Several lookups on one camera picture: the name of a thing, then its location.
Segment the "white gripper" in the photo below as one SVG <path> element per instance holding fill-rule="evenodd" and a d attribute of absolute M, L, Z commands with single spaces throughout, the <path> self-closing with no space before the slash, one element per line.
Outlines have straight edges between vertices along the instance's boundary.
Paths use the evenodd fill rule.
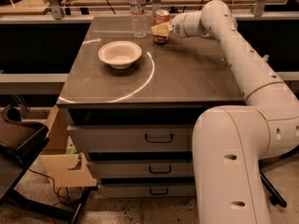
<path fill-rule="evenodd" d="M 176 37 L 186 37 L 185 32 L 185 25 L 184 21 L 187 17 L 186 13 L 178 14 L 176 17 L 174 17 L 171 22 L 167 21 L 161 24 L 156 24 L 151 27 L 151 32 L 153 35 L 159 35 L 159 36 L 169 36 L 172 32 L 172 34 Z"/>

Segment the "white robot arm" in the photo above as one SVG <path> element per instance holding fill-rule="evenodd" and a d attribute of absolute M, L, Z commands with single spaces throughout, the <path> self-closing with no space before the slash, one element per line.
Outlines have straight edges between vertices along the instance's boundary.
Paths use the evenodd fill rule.
<path fill-rule="evenodd" d="M 216 106 L 196 121 L 192 161 L 200 224 L 271 224 L 259 162 L 299 145 L 299 101 L 237 31 L 220 0 L 154 25 L 154 35 L 213 37 L 242 105 Z"/>

